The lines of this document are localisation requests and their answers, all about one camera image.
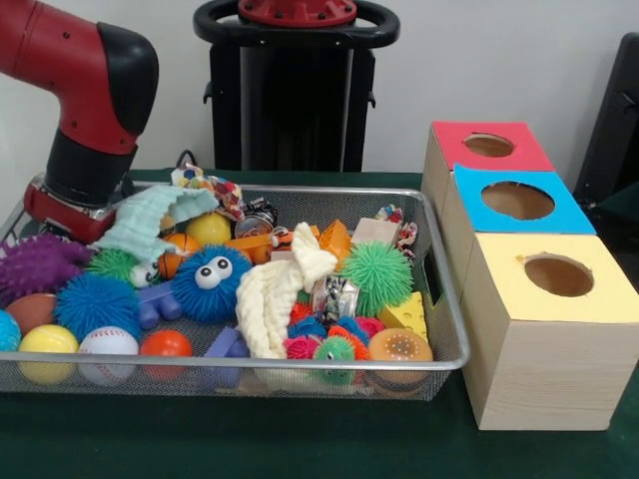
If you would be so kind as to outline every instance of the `shape sorter box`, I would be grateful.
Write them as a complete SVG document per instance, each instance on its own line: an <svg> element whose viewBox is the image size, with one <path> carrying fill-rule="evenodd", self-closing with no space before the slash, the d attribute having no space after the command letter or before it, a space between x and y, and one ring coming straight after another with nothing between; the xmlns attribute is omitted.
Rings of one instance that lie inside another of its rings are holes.
<svg viewBox="0 0 639 479"><path fill-rule="evenodd" d="M435 122L430 128L421 192L440 216L455 165L479 170L553 172L525 123Z"/></svg>
<svg viewBox="0 0 639 479"><path fill-rule="evenodd" d="M459 296L475 232L596 235L552 172L473 170L456 165L440 217Z"/></svg>
<svg viewBox="0 0 639 479"><path fill-rule="evenodd" d="M608 427L639 356L639 295L598 237L476 234L461 307L479 429Z"/></svg>

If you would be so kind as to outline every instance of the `ball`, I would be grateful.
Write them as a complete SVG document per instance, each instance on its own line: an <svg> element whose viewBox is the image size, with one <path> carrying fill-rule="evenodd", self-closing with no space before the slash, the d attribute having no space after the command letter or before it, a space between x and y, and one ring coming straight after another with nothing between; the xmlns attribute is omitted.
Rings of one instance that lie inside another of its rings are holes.
<svg viewBox="0 0 639 479"><path fill-rule="evenodd" d="M7 312L13 316L22 335L26 335L34 327L53 322L53 310L56 308L56 296L46 292L38 292L22 296L13 301Z"/></svg>
<svg viewBox="0 0 639 479"><path fill-rule="evenodd" d="M56 324L34 327L20 343L20 352L78 351L78 341L69 329ZM58 384L73 373L73 363L20 362L22 375L36 384Z"/></svg>
<svg viewBox="0 0 639 479"><path fill-rule="evenodd" d="M183 233L173 233L163 238L178 247L181 254L165 252L158 259L158 269L165 279L172 279L178 272L178 268L187 258L200 249L200 245L193 238Z"/></svg>
<svg viewBox="0 0 639 479"><path fill-rule="evenodd" d="M223 244L231 239L231 226L219 213L205 213L189 222L186 233L200 246Z"/></svg>
<svg viewBox="0 0 639 479"><path fill-rule="evenodd" d="M120 327L105 326L91 331L80 344L82 354L138 354L138 341ZM135 372L135 364L80 364L80 372L98 386L117 386Z"/></svg>
<svg viewBox="0 0 639 479"><path fill-rule="evenodd" d="M140 348L143 356L192 356L193 347L189 339L178 331L164 329L151 334ZM168 381L178 377L182 366L144 366L145 373L157 380Z"/></svg>
<svg viewBox="0 0 639 479"><path fill-rule="evenodd" d="M0 351L15 351L20 345L20 326L7 311L0 310Z"/></svg>

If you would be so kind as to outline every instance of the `wooden block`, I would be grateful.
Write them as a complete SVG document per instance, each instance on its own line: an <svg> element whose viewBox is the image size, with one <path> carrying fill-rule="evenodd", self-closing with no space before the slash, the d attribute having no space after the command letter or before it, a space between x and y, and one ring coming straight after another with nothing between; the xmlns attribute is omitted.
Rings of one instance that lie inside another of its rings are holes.
<svg viewBox="0 0 639 479"><path fill-rule="evenodd" d="M639 295L598 237L476 234L461 301L480 429L602 430L639 350Z"/></svg>
<svg viewBox="0 0 639 479"><path fill-rule="evenodd" d="M479 170L552 172L552 164L525 123L432 124L421 192L439 216L455 165Z"/></svg>
<svg viewBox="0 0 639 479"><path fill-rule="evenodd" d="M395 244L399 238L399 223L362 218L350 239L351 244L362 242L381 241L386 244Z"/></svg>

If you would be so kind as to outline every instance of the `yellow ball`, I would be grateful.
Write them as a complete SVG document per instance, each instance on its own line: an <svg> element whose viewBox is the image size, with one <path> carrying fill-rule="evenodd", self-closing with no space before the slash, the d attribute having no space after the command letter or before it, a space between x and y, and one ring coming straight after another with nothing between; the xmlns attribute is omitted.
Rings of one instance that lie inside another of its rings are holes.
<svg viewBox="0 0 639 479"><path fill-rule="evenodd" d="M35 327L22 339L20 352L77 352L78 341L62 326L45 324ZM22 374L36 384L58 384L73 372L73 363L21 362Z"/></svg>
<svg viewBox="0 0 639 479"><path fill-rule="evenodd" d="M231 239L231 225L219 213L205 213L189 222L186 233L200 246L222 244Z"/></svg>

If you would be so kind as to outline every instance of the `green spiky ball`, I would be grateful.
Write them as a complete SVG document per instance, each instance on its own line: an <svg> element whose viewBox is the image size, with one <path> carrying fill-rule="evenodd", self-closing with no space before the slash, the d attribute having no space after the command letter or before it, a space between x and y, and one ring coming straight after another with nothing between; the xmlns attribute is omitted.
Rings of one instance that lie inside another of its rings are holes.
<svg viewBox="0 0 639 479"><path fill-rule="evenodd" d="M356 245L344 260L341 274L359 287L359 316L376 317L384 306L399 306L412 293L406 256L380 241Z"/></svg>
<svg viewBox="0 0 639 479"><path fill-rule="evenodd" d="M87 271L100 274L102 276L115 277L127 282L131 287L142 287L139 283L142 276L148 271L151 274L150 281L144 281L153 285L156 281L156 272L151 268L137 271L144 268L140 262L132 255L120 249L103 249L93 255L91 262L87 266Z"/></svg>
<svg viewBox="0 0 639 479"><path fill-rule="evenodd" d="M352 344L341 336L332 336L318 346L313 359L327 359L330 361L354 361L355 351ZM342 369L318 369L315 373L326 383L336 386L351 384L354 371Z"/></svg>

